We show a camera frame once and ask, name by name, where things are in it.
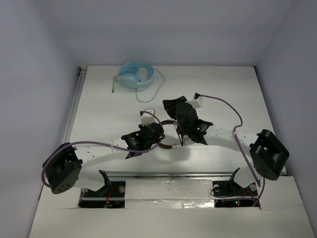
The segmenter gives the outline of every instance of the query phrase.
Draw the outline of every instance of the red wire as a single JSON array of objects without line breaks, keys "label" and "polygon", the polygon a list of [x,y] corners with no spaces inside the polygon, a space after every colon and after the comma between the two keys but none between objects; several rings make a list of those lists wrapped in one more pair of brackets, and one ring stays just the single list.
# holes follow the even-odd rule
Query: red wire
[{"label": "red wire", "polygon": [[111,187],[110,192],[109,192],[109,194],[108,194],[108,196],[107,196],[105,206],[108,205],[108,203],[109,203],[109,198],[110,198],[110,196],[111,196],[112,190],[113,190],[113,187]]},{"label": "red wire", "polygon": [[250,190],[246,189],[248,191],[249,194],[251,194],[252,198],[254,199],[253,194],[250,192]]}]

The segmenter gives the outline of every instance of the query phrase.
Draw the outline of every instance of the bolt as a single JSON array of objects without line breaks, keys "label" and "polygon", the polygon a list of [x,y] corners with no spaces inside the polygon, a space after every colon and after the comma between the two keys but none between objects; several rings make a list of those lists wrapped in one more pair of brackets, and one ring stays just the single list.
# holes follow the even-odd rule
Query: bolt
[{"label": "bolt", "polygon": [[250,185],[250,190],[251,191],[256,191],[257,190],[257,187],[255,186],[255,184],[251,184]]},{"label": "bolt", "polygon": [[214,186],[213,186],[213,190],[214,190],[215,192],[219,192],[219,191],[220,191],[219,185],[218,185],[218,184],[214,185]]},{"label": "bolt", "polygon": [[120,186],[119,187],[119,192],[121,192],[121,193],[125,192],[125,187],[124,186]]}]

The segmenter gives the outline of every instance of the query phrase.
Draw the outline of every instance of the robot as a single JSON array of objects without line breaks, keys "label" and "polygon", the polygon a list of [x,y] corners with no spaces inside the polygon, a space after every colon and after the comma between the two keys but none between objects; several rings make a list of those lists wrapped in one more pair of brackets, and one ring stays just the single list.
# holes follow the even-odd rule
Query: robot
[{"label": "robot", "polygon": [[[278,138],[265,129],[260,133],[236,132],[236,128],[242,125],[242,118],[231,105],[215,97],[210,98],[229,105],[238,114],[241,124],[234,129],[228,129],[199,119],[196,109],[202,106],[203,97],[210,96],[196,93],[194,99],[189,101],[184,96],[164,100],[164,109],[172,120],[163,122],[155,116],[154,109],[145,109],[140,112],[141,124],[138,131],[123,135],[110,143],[80,141],[62,144],[43,164],[44,185],[50,187],[53,194],[79,187],[88,189],[99,197],[106,197],[110,193],[111,181],[104,171],[98,170],[98,164],[141,156],[158,146],[162,149],[173,149],[194,143],[241,151],[246,160],[247,165],[237,168],[229,180],[213,182],[214,196],[241,196],[251,185],[261,186],[260,181],[263,179],[277,180],[289,158],[289,152]],[[165,124],[175,125],[180,144],[161,143],[164,139]],[[76,148],[75,145],[78,144],[88,145]],[[87,151],[94,156],[83,162],[81,157]]]}]

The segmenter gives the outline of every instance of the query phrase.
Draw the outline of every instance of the cable connector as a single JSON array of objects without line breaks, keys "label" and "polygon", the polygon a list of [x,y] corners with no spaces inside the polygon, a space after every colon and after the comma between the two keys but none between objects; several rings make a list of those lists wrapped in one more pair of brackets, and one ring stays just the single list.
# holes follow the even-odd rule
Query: cable connector
[{"label": "cable connector", "polygon": [[193,100],[187,101],[186,103],[192,105],[193,108],[201,108],[203,105],[203,98],[202,97],[198,97],[198,98],[194,98]]},{"label": "cable connector", "polygon": [[114,147],[113,147],[113,144],[114,144],[114,141],[112,141],[112,142],[110,143],[110,149],[111,149],[112,153],[115,152],[115,149],[114,149]]},{"label": "cable connector", "polygon": [[197,99],[197,98],[199,98],[199,97],[200,97],[200,94],[199,94],[199,93],[195,93],[194,99]]},{"label": "cable connector", "polygon": [[117,76],[113,77],[113,83],[112,83],[112,89],[111,89],[111,93],[114,93],[114,83],[117,81]]}]

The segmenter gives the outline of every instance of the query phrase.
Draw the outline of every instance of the white wall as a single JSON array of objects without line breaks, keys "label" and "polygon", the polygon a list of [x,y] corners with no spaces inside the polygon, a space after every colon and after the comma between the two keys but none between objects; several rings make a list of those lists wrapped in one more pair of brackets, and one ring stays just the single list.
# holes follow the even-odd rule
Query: white wall
[{"label": "white wall", "polygon": [[295,0],[256,67],[277,135],[317,235],[317,1]]},{"label": "white wall", "polygon": [[256,65],[292,0],[45,2],[81,65]]},{"label": "white wall", "polygon": [[28,237],[78,79],[42,1],[0,1],[0,237]]}]

